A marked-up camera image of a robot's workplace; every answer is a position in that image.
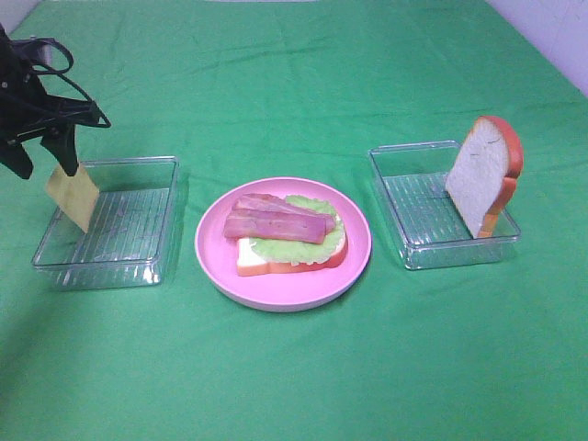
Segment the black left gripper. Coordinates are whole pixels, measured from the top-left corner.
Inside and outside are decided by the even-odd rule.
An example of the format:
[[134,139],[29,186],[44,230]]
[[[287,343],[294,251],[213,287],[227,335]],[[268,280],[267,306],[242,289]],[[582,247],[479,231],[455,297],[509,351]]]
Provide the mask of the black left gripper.
[[[67,176],[75,176],[79,162],[75,150],[75,125],[109,128],[111,123],[96,101],[66,74],[37,74],[31,64],[18,57],[10,46],[7,34],[1,32],[1,130],[15,135],[45,129],[40,144],[58,161]],[[53,51],[52,64],[67,65],[58,51]],[[41,82],[54,75],[81,96],[71,98],[47,92]],[[1,163],[21,179],[29,179],[33,171],[22,143],[27,137],[1,138]]]

